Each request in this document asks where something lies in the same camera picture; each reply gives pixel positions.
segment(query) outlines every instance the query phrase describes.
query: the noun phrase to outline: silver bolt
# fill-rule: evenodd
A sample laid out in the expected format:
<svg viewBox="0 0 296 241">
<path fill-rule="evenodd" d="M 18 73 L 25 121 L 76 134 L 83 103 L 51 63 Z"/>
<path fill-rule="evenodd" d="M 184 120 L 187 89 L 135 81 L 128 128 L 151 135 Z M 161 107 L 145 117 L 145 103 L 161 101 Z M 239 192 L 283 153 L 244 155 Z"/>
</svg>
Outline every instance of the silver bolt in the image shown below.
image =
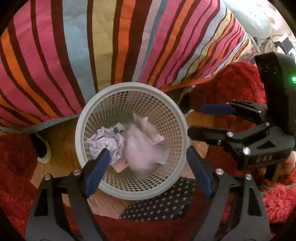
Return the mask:
<svg viewBox="0 0 296 241">
<path fill-rule="evenodd" d="M 228 137 L 233 137 L 233 132 L 228 131 L 228 132 L 227 132 L 227 136 L 228 136 Z"/>
<path fill-rule="evenodd" d="M 247 180 L 252 180 L 252 178 L 253 178 L 253 177 L 252 177 L 251 174 L 246 174 L 246 179 L 247 179 Z"/>
<path fill-rule="evenodd" d="M 45 176 L 44 176 L 44 180 L 49 180 L 50 178 L 51 178 L 52 176 L 50 175 L 50 174 L 46 174 Z"/>
<path fill-rule="evenodd" d="M 218 168 L 218 169 L 216 169 L 216 173 L 218 175 L 223 175 L 224 171 L 222 169 Z"/>
<path fill-rule="evenodd" d="M 78 176 L 80 173 L 81 173 L 81 171 L 80 171 L 79 169 L 75 169 L 75 170 L 73 171 L 73 175 L 74 175 L 74 176 Z"/>
<path fill-rule="evenodd" d="M 250 148 L 248 148 L 248 147 L 245 147 L 242 151 L 243 151 L 243 153 L 244 153 L 246 156 L 248 156 L 248 155 L 251 154 L 251 150 L 250 150 Z"/>
</svg>

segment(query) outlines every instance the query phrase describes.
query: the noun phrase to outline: perforated basket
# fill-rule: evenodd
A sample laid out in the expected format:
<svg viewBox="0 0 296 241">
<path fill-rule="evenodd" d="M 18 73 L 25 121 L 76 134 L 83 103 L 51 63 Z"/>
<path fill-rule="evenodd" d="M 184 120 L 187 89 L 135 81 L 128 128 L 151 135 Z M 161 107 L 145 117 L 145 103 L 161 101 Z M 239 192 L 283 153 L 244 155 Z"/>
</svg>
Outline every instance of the perforated basket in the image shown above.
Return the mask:
<svg viewBox="0 0 296 241">
<path fill-rule="evenodd" d="M 133 113 L 148 117 L 158 133 L 165 137 L 164 145 L 170 148 L 166 165 L 157 165 L 146 179 L 137 178 L 126 168 L 116 173 L 108 167 L 99 188 L 121 199 L 141 200 L 159 195 L 179 178 L 186 164 L 186 149 L 190 144 L 188 126 L 178 106 L 160 90 L 140 83 L 120 83 L 96 94 L 83 109 L 75 133 L 78 160 L 83 167 L 89 154 L 86 139 L 102 126 L 109 128 L 117 122 L 129 123 Z"/>
</svg>

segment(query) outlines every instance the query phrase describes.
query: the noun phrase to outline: colorful striped cloth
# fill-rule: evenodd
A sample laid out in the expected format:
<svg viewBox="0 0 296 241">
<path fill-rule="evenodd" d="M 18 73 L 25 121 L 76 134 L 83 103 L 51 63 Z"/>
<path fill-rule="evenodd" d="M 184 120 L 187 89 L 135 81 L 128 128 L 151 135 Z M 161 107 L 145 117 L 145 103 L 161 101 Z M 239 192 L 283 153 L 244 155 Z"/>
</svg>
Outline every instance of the colorful striped cloth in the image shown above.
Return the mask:
<svg viewBox="0 0 296 241">
<path fill-rule="evenodd" d="M 30 0 L 1 36 L 0 129 L 77 116 L 111 84 L 184 85 L 251 48 L 220 0 Z"/>
</svg>

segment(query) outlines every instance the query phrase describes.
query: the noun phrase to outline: striped fabric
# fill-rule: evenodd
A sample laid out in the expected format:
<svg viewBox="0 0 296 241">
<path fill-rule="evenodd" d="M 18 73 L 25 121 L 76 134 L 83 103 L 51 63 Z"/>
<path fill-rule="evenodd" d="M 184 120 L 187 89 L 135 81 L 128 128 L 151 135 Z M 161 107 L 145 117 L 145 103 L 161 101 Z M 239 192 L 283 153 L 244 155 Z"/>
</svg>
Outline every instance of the striped fabric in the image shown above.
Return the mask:
<svg viewBox="0 0 296 241">
<path fill-rule="evenodd" d="M 75 116 L 111 84 L 191 83 L 251 47 L 220 0 L 30 0 L 1 36 L 0 126 Z"/>
</svg>

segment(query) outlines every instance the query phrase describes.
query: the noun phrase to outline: star patterned fabric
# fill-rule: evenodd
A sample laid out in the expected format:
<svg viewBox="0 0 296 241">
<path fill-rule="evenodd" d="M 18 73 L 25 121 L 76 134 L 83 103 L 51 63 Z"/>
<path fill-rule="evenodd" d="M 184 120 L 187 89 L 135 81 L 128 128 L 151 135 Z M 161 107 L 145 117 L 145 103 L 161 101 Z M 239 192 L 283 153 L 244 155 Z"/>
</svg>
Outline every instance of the star patterned fabric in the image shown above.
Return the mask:
<svg viewBox="0 0 296 241">
<path fill-rule="evenodd" d="M 134 201 L 119 219 L 157 221 L 180 219 L 190 203 L 196 180 L 181 177 L 164 193 L 145 200 Z"/>
</svg>

